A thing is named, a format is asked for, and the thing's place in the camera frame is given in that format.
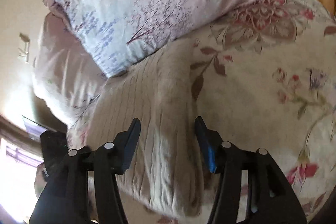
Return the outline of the beige cable-knit sweater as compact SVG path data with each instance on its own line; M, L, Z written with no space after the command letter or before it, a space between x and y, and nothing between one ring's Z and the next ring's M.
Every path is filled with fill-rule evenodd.
M67 132L70 148L97 149L141 122L130 169L117 178L121 191L148 209L174 218L201 211L203 175L193 129L190 65L193 43L166 44L118 77Z

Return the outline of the pink floral pillow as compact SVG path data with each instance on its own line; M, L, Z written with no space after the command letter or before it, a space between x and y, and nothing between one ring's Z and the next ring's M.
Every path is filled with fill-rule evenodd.
M100 94L107 77L63 21L45 17L38 39L33 89L52 114L72 126Z

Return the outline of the floral bed sheet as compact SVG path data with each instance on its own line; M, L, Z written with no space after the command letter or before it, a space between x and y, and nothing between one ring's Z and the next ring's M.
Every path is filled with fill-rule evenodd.
M180 39L193 43L193 125L200 116L236 147L266 149L315 221L335 188L335 18L316 0L258 0ZM157 213L120 190L129 223L206 223L219 178L200 156L197 216Z

